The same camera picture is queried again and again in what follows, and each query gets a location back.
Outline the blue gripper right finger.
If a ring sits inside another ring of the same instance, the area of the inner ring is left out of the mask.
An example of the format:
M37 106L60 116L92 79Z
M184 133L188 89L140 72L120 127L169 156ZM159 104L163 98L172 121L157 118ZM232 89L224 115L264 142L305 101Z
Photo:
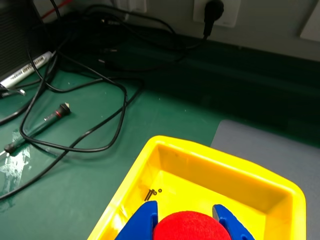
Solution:
M225 228L232 240L255 240L237 217L222 204L212 207L212 216Z

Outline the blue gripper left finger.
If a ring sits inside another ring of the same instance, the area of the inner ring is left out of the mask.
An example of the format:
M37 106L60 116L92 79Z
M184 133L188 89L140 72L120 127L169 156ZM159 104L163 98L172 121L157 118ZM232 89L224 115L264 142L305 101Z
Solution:
M158 203L146 201L131 216L115 240L152 240L158 224Z

